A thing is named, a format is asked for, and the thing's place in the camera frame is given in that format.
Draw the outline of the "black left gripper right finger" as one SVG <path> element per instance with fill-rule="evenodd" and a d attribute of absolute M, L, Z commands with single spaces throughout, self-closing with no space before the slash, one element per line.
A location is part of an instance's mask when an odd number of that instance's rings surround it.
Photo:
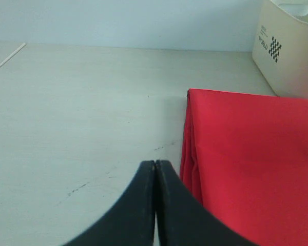
<path fill-rule="evenodd" d="M 254 245 L 209 213 L 168 160 L 156 161 L 156 193 L 160 245 Z"/>

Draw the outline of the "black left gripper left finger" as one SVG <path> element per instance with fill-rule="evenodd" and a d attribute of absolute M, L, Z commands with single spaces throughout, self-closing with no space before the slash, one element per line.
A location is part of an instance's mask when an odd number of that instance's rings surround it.
<path fill-rule="evenodd" d="M 155 175 L 154 161 L 141 162 L 116 203 L 65 245 L 153 245 Z"/>

